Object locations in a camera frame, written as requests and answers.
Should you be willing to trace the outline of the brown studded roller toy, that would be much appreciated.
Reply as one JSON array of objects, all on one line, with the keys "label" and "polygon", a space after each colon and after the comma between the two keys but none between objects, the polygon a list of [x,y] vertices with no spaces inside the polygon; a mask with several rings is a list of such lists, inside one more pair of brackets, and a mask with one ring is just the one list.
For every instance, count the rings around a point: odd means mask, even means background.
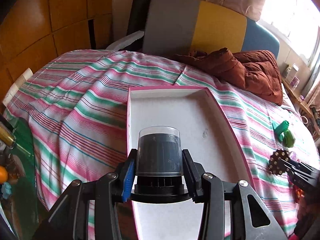
[{"label": "brown studded roller toy", "polygon": [[269,158],[268,169],[272,174],[279,176],[288,172],[289,168],[287,164],[289,164],[289,160],[289,152],[286,150],[276,150]]}]

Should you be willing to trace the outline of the green white plastic container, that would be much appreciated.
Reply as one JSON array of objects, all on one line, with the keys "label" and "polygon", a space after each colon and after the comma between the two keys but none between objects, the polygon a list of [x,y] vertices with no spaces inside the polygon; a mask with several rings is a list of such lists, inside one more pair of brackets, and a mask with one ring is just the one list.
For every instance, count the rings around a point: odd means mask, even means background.
[{"label": "green white plastic container", "polygon": [[282,143],[287,148],[292,148],[295,144],[295,137],[292,132],[289,130],[289,122],[284,120],[280,124],[272,122],[272,127],[274,134],[278,141]]}]

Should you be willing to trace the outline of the black jar with clear cap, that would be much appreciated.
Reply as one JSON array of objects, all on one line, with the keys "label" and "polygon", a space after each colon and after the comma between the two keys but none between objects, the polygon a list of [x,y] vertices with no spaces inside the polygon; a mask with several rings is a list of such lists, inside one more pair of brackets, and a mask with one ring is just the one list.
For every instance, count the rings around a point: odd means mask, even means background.
[{"label": "black jar with clear cap", "polygon": [[180,132],[169,126],[151,126],[139,132],[131,199],[146,204],[172,204],[190,199],[182,181]]}]

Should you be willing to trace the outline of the green glass side table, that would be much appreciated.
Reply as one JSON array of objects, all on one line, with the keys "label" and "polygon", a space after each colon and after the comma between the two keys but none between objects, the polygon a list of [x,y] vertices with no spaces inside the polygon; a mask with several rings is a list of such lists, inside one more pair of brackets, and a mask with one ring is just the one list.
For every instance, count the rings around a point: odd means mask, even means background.
[{"label": "green glass side table", "polygon": [[1,239],[32,239],[39,223],[33,135],[28,122],[1,124]]}]

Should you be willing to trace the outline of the wooden bedside shelf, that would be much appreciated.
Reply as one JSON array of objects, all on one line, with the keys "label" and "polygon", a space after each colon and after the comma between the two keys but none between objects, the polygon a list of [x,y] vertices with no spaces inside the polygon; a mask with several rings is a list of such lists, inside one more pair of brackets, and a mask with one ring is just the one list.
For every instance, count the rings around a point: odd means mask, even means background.
[{"label": "wooden bedside shelf", "polygon": [[294,105],[299,107],[299,110],[306,114],[309,118],[313,118],[313,113],[308,104],[301,99],[300,95],[293,90],[293,88],[282,77],[282,83],[287,91],[287,94]]}]

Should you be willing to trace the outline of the white box on shelf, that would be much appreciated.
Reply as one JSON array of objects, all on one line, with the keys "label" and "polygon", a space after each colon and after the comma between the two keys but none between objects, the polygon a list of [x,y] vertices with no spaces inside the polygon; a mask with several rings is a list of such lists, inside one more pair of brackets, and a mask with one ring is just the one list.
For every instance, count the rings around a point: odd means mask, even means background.
[{"label": "white box on shelf", "polygon": [[292,80],[296,77],[297,72],[299,71],[298,66],[294,63],[293,65],[287,65],[285,70],[285,81],[291,83]]}]

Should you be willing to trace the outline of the striped pink green bedspread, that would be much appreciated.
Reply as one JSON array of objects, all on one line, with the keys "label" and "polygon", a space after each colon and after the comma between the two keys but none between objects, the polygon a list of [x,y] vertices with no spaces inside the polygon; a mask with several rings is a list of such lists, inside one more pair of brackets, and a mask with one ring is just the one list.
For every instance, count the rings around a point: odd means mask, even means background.
[{"label": "striped pink green bedspread", "polygon": [[211,91],[242,148],[257,193],[291,236],[295,191],[286,175],[273,176],[266,167],[280,147],[272,122],[290,123],[295,159],[319,168],[319,156],[290,100],[278,106],[185,64],[129,51],[65,53],[37,71],[9,103],[5,117],[24,118],[33,133],[40,202],[51,208],[71,181],[96,180],[125,159],[130,87],[179,85]]}]

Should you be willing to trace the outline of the white tray with pink rim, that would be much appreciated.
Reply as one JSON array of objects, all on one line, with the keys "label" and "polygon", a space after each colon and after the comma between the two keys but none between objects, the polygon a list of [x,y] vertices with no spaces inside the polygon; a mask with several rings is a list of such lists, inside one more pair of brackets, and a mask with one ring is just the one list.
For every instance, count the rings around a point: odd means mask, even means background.
[{"label": "white tray with pink rim", "polygon": [[[223,181],[253,181],[244,153],[226,115],[202,87],[131,88],[128,93],[127,147],[138,146],[139,132],[170,126],[180,132],[181,146],[205,171]],[[202,204],[133,203],[139,239],[197,239]]]}]

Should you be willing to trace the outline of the rust brown quilted duvet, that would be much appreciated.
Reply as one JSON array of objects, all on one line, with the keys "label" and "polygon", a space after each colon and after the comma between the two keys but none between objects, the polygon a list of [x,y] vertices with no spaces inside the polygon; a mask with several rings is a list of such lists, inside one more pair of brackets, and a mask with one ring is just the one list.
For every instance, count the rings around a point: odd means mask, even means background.
[{"label": "rust brown quilted duvet", "polygon": [[210,54],[193,51],[188,55],[176,54],[174,60],[278,106],[283,103],[281,74],[276,58],[269,50],[232,53],[228,48],[222,48]]}]

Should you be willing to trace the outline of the grey yellow blue headboard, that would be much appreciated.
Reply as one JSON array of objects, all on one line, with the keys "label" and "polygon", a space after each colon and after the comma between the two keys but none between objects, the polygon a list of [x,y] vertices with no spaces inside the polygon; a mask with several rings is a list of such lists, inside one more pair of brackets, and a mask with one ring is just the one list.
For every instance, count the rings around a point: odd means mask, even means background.
[{"label": "grey yellow blue headboard", "polygon": [[279,53],[278,39],[255,21],[231,9],[197,0],[151,0],[142,51],[157,56],[269,50]]}]

